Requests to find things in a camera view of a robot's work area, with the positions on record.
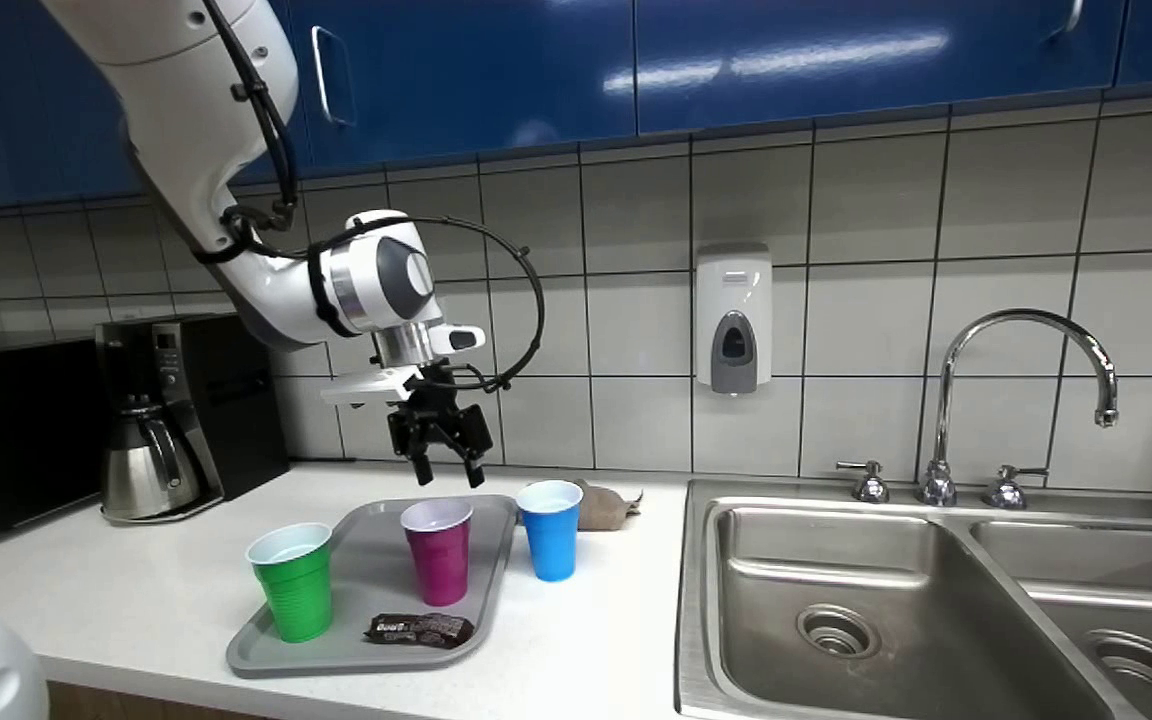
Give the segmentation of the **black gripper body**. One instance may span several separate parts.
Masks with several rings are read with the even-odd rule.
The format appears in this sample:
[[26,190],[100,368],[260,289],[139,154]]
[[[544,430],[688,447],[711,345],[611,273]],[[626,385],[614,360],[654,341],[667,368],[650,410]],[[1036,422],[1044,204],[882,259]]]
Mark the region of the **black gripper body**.
[[460,462],[479,462],[490,447],[485,412],[457,399],[447,368],[426,368],[417,380],[417,391],[387,412],[387,437],[400,458],[420,458],[426,446],[445,446]]

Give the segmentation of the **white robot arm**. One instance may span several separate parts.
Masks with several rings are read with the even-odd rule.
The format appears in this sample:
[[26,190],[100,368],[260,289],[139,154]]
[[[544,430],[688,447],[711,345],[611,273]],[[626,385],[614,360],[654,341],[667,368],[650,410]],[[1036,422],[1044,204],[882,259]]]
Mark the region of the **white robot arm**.
[[351,214],[302,256],[262,227],[295,214],[295,54],[267,0],[42,0],[46,15],[111,84],[128,156],[166,210],[193,256],[267,347],[368,337],[371,373],[341,380],[329,403],[387,403],[390,454],[433,480],[426,447],[460,458],[471,489],[490,447],[485,412],[457,403],[447,360],[485,345],[447,326],[420,227],[407,214]]

